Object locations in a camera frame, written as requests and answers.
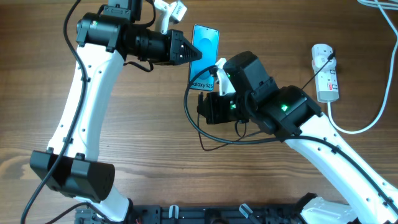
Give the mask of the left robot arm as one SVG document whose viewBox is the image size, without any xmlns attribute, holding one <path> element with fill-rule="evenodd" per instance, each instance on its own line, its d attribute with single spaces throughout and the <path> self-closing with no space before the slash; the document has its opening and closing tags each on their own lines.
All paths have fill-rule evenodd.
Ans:
<svg viewBox="0 0 398 224">
<path fill-rule="evenodd" d="M 75 74 L 60 123 L 45 151 L 34 151 L 30 168 L 40 186 L 78 200 L 105 223 L 138 223 L 131 199 L 114 186 L 115 168 L 98 161 L 100 133 L 113 86 L 133 55 L 150 65 L 181 65 L 201 52 L 170 29 L 187 8 L 180 2 L 152 1 L 153 19 L 140 22 L 141 1 L 109 1 L 78 21 Z"/>
</svg>

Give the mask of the smartphone with cyan screen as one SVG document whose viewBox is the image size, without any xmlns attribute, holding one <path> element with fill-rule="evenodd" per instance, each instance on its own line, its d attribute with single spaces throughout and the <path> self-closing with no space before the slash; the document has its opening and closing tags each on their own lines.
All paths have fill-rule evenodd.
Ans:
<svg viewBox="0 0 398 224">
<path fill-rule="evenodd" d="M 217 29 L 199 24 L 193 26 L 192 44 L 202 53 L 202 58 L 190 64 L 189 81 L 200 71 L 216 63 L 219 37 L 220 33 Z M 207 71 L 193 82 L 191 89 L 212 91 L 214 78 Z"/>
</svg>

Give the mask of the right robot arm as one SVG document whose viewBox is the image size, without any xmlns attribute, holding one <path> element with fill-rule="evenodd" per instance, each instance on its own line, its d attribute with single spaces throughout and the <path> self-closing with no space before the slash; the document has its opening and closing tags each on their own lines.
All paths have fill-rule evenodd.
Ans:
<svg viewBox="0 0 398 224">
<path fill-rule="evenodd" d="M 305 223 L 396 223 L 397 189 L 338 134 L 330 118 L 302 89 L 279 88 L 250 51 L 208 68 L 221 90 L 207 94 L 197 111 L 208 124 L 252 121 L 303 155 L 345 198 L 307 194 L 297 204 Z"/>
</svg>

